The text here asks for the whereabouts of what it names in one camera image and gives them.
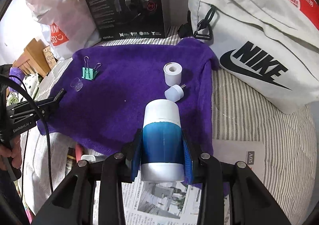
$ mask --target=green binder clip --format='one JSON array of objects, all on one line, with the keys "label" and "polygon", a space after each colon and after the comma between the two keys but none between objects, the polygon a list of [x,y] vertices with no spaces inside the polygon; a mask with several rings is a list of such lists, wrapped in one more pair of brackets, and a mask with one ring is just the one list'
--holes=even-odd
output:
[{"label": "green binder clip", "polygon": [[86,80],[94,80],[98,74],[98,68],[102,66],[101,63],[97,63],[95,68],[89,68],[89,57],[84,57],[84,67],[82,68],[82,78]]}]

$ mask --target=spotted white fabric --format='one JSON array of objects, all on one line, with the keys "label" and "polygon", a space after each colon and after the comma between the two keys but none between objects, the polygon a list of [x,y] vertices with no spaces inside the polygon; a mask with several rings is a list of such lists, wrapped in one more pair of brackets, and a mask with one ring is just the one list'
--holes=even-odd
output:
[{"label": "spotted white fabric", "polygon": [[[126,39],[97,46],[125,44],[176,45],[177,28],[166,39]],[[49,95],[72,59],[58,61],[40,84],[37,99]],[[213,139],[262,141],[265,146],[263,183],[292,225],[307,211],[315,181],[316,136],[309,106],[286,115],[260,93],[225,70],[212,71]]]}]

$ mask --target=finger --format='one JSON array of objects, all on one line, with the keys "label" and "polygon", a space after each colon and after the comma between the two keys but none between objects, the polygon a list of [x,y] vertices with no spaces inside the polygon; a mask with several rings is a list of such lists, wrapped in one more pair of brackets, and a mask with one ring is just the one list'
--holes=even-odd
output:
[{"label": "finger", "polygon": [[6,167],[5,164],[3,163],[1,156],[0,156],[0,169],[3,170],[3,171],[6,171],[6,170],[7,170],[7,167]]},{"label": "finger", "polygon": [[21,156],[21,147],[20,144],[16,144],[12,149],[11,157],[16,158],[19,155]]},{"label": "finger", "polygon": [[14,144],[20,144],[20,134],[13,139]]},{"label": "finger", "polygon": [[0,156],[4,156],[5,158],[11,157],[11,150],[3,145],[0,145]]},{"label": "finger", "polygon": [[12,166],[14,168],[18,169],[18,168],[21,167],[21,165],[22,165],[22,157],[21,157],[21,155],[16,157],[16,158],[14,158],[14,159],[12,159]]}]

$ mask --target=purple towel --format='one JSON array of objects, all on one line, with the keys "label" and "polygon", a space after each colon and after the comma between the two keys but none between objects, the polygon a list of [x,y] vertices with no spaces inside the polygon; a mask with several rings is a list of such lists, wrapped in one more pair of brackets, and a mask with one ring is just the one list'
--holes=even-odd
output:
[{"label": "purple towel", "polygon": [[[93,81],[84,80],[79,92],[71,81],[82,76],[84,56],[89,67],[102,66]],[[212,69],[218,59],[204,43],[185,38],[176,46],[123,45],[81,49],[51,90],[55,96],[61,88],[67,93],[59,109],[50,117],[50,132],[73,138],[87,148],[105,155],[121,150],[143,127],[145,106],[152,100],[164,99],[169,87],[163,67],[178,62],[183,67],[185,96],[177,102],[181,127],[186,129],[202,150],[213,154],[212,147]],[[45,134],[43,124],[38,128]]]},{"label": "purple towel", "polygon": [[[13,76],[16,76],[18,78],[20,78],[22,81],[24,79],[24,77],[26,76],[23,71],[19,68],[15,68],[15,67],[12,67],[10,68],[10,73],[9,75],[13,75]],[[16,79],[16,78],[10,78],[11,80],[13,80],[14,82],[16,82],[18,85],[21,85],[22,83],[20,82],[20,80]],[[9,91],[10,92],[13,92],[13,93],[17,93],[16,90],[14,90],[13,88],[10,88],[9,87]]]}]

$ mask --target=white plastic bag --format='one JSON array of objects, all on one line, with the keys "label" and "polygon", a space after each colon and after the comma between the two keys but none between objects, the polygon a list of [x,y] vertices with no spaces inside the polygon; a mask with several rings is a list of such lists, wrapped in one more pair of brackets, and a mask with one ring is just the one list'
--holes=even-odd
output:
[{"label": "white plastic bag", "polygon": [[100,41],[85,0],[26,0],[57,59]]},{"label": "white plastic bag", "polygon": [[284,113],[318,100],[319,31],[298,8],[288,0],[189,0],[193,30],[212,7],[208,44],[222,68]]}]

